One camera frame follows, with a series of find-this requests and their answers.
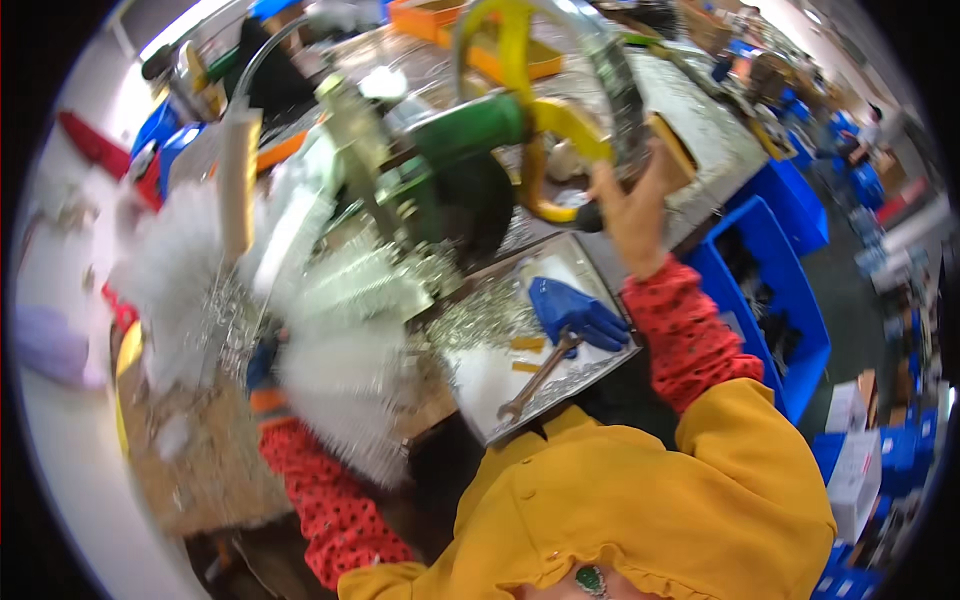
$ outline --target rusty open-end wrench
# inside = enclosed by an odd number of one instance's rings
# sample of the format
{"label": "rusty open-end wrench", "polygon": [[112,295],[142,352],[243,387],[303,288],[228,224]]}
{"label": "rusty open-end wrench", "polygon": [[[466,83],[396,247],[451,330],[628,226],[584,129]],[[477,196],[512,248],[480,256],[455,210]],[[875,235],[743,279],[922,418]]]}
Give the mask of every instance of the rusty open-end wrench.
{"label": "rusty open-end wrench", "polygon": [[523,414],[524,405],[526,405],[530,398],[540,389],[540,386],[546,382],[546,378],[550,376],[550,373],[557,368],[560,361],[564,360],[564,357],[571,348],[580,346],[580,343],[583,341],[583,338],[571,332],[569,327],[561,329],[560,340],[557,342],[557,346],[553,349],[553,352],[550,353],[550,356],[547,357],[546,362],[540,366],[537,372],[534,373],[534,376],[530,378],[530,381],[527,382],[527,385],[523,386],[523,389],[520,390],[520,393],[517,394],[513,400],[503,404],[497,409],[496,417],[503,419],[507,415],[510,415],[511,422],[516,422],[520,418],[520,415]]}

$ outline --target bare hand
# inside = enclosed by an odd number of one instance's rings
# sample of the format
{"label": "bare hand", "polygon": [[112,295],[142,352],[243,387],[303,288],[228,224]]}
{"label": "bare hand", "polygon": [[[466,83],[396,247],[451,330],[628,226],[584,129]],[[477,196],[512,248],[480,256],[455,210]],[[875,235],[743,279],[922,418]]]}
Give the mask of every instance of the bare hand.
{"label": "bare hand", "polygon": [[656,273],[666,259],[663,199],[687,184],[683,171],[658,138],[648,148],[650,163],[629,195],[624,195],[607,162],[593,165],[589,194],[600,204],[607,233],[620,258],[639,280]]}

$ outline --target yellow sleeve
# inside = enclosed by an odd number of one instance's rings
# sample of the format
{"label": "yellow sleeve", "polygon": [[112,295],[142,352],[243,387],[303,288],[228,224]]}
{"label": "yellow sleeve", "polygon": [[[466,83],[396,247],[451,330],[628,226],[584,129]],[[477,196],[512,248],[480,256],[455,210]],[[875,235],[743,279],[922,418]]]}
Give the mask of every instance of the yellow sleeve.
{"label": "yellow sleeve", "polygon": [[827,523],[835,534],[813,453],[773,397],[753,379],[713,386],[681,418],[677,447],[791,514]]}
{"label": "yellow sleeve", "polygon": [[414,580],[426,572],[420,563],[364,566],[344,573],[337,583],[340,600],[410,600]]}

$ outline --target mustard yellow shirt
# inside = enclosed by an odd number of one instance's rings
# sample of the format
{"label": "mustard yellow shirt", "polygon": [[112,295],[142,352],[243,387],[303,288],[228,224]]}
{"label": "mustard yellow shirt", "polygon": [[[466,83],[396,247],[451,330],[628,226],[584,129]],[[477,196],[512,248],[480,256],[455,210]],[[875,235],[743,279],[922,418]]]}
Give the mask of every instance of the mustard yellow shirt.
{"label": "mustard yellow shirt", "polygon": [[340,579],[343,600],[509,600],[579,562],[612,566],[675,600],[810,597],[836,525],[813,455],[751,379],[684,413],[679,452],[571,407],[487,451],[431,566],[379,564]]}

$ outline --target necklace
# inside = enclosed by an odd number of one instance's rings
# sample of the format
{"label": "necklace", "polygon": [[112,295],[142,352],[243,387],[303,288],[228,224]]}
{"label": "necklace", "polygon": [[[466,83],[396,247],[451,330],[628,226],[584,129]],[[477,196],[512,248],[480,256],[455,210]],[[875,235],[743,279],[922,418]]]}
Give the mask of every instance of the necklace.
{"label": "necklace", "polygon": [[600,567],[596,564],[581,566],[577,569],[574,581],[577,582],[578,588],[593,598],[597,600],[611,600],[610,596],[607,595],[607,581],[604,579],[603,573],[600,572]]}

